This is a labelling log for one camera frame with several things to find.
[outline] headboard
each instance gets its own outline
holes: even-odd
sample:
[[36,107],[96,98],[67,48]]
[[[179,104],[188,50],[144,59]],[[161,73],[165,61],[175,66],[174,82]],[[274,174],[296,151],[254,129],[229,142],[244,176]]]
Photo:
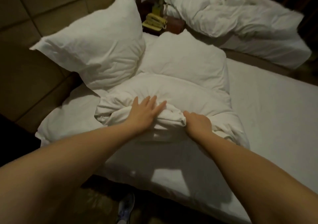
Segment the headboard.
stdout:
[[36,132],[81,79],[28,48],[42,36],[105,9],[113,1],[0,0],[0,114],[30,133]]

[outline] foot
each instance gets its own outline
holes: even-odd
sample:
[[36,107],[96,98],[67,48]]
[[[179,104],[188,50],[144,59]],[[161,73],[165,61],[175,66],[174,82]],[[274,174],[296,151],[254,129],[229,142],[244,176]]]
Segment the foot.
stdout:
[[130,213],[135,204],[135,195],[129,193],[119,202],[117,223],[129,224]]

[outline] yellow telephone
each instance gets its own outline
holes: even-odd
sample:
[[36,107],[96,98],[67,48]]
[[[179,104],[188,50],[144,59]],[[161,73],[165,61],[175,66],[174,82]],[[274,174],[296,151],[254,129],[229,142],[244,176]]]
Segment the yellow telephone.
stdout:
[[160,31],[161,29],[166,29],[167,20],[153,13],[149,13],[146,20],[142,23],[142,26],[155,31]]

